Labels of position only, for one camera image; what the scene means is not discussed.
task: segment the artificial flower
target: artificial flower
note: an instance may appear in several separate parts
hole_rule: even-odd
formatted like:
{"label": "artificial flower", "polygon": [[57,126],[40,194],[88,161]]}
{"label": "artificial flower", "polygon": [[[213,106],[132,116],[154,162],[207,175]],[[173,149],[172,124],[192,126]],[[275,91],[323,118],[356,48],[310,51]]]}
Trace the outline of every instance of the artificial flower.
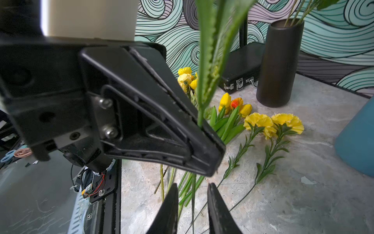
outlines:
{"label": "artificial flower", "polygon": [[252,105],[251,104],[246,104],[244,106],[240,107],[239,114],[245,118],[247,117],[252,111]]}
{"label": "artificial flower", "polygon": [[197,87],[197,79],[194,79],[190,84],[191,89],[195,90]]}
{"label": "artificial flower", "polygon": [[220,100],[220,106],[218,107],[218,111],[221,111],[222,108],[225,107],[226,108],[225,115],[227,115],[229,111],[231,110],[230,104],[231,104],[231,96],[228,93],[225,93]]}
{"label": "artificial flower", "polygon": [[286,124],[288,127],[292,128],[292,131],[297,132],[297,134],[301,134],[304,131],[303,122],[299,117],[294,116],[293,114],[276,114],[272,116],[272,120],[275,124]]}
{"label": "artificial flower", "polygon": [[182,75],[182,74],[190,74],[191,75],[192,73],[192,70],[190,67],[185,67],[185,68],[181,68],[178,70],[178,75]]}
{"label": "artificial flower", "polygon": [[251,130],[251,126],[249,124],[252,126],[257,125],[258,127],[265,127],[263,134],[265,135],[266,140],[272,136],[275,136],[277,132],[273,127],[274,123],[272,119],[270,119],[270,117],[267,115],[261,115],[259,113],[250,114],[244,120],[244,127],[247,130]]}
{"label": "artificial flower", "polygon": [[182,74],[178,77],[178,82],[179,83],[185,83],[187,85],[189,85],[193,80],[193,77],[191,76],[191,74]]}
{"label": "artificial flower", "polygon": [[179,82],[179,85],[183,89],[183,92],[186,94],[187,93],[187,85],[183,82]]}
{"label": "artificial flower", "polygon": [[241,97],[238,97],[238,98],[231,101],[230,106],[231,106],[232,109],[235,109],[238,106],[242,106],[243,103],[244,103],[243,99]]}

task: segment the marble table surface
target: marble table surface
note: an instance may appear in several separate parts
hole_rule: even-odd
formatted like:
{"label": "marble table surface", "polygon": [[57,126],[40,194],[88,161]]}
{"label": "marble table surface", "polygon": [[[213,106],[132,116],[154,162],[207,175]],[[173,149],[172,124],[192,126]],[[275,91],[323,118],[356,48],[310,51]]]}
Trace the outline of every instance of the marble table surface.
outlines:
{"label": "marble table surface", "polygon": [[[218,89],[212,104],[218,106],[223,94]],[[231,212],[243,233],[374,233],[374,178],[345,164],[334,150],[335,138],[368,99],[301,75],[296,75],[291,100],[283,107],[261,105],[252,86],[232,95],[236,97],[252,104],[252,112],[269,116],[293,113],[305,126],[302,135],[289,137],[290,153],[278,154],[286,158],[277,161],[275,175],[257,185]],[[219,183],[229,156],[236,155],[245,134],[246,131],[227,145],[218,173],[206,178],[197,190],[196,213],[206,202],[207,184]],[[256,137],[255,147],[249,148],[240,167],[219,187],[228,208],[252,187],[255,164],[263,163],[267,143],[263,137]],[[183,173],[177,171],[176,182]],[[159,164],[122,161],[121,233],[146,233],[161,206],[160,189],[153,194],[158,182]],[[207,216],[205,208],[195,222],[195,233],[208,228]],[[182,211],[178,233],[185,233],[190,222],[188,205]]]}

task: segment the blue vase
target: blue vase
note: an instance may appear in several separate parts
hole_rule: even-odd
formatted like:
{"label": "blue vase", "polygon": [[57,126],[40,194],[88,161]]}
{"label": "blue vase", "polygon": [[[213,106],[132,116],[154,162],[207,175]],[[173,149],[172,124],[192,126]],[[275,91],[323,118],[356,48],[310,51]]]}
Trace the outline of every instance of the blue vase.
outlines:
{"label": "blue vase", "polygon": [[341,131],[335,150],[348,165],[374,177],[374,97]]}

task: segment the screw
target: screw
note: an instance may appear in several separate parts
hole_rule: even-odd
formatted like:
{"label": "screw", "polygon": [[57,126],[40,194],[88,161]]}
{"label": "screw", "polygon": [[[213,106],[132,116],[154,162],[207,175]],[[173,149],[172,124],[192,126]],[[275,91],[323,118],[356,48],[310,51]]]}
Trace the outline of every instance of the screw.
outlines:
{"label": "screw", "polygon": [[110,108],[110,107],[113,106],[113,101],[112,101],[112,99],[101,98],[99,100],[99,106],[101,108],[103,108],[104,110],[106,110],[106,109],[108,109],[108,108]]}
{"label": "screw", "polygon": [[80,133],[79,132],[74,132],[74,133],[71,133],[70,134],[70,140],[77,140],[78,138],[80,137]]}
{"label": "screw", "polygon": [[114,126],[109,126],[107,128],[105,128],[105,136],[108,138],[108,139],[114,139],[118,136],[118,130],[116,127]]}
{"label": "screw", "polygon": [[99,191],[99,197],[103,196],[104,193],[105,193],[105,190],[100,190],[100,191]]}

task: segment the swirl pattern wallpaper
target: swirl pattern wallpaper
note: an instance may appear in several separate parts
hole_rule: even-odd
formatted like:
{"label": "swirl pattern wallpaper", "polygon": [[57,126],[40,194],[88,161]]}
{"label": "swirl pattern wallpaper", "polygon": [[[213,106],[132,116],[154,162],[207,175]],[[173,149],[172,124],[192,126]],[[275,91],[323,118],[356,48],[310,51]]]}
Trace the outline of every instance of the swirl pattern wallpaper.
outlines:
{"label": "swirl pattern wallpaper", "polygon": [[[248,12],[248,43],[265,43],[269,24],[287,18],[295,1],[300,3],[258,0]],[[199,35],[194,0],[139,1],[135,40],[164,45],[167,64],[175,76],[182,67],[197,71]],[[238,47],[239,35],[232,50]],[[340,0],[324,10],[313,10],[305,18],[300,50],[297,73],[373,96],[374,1]]]}

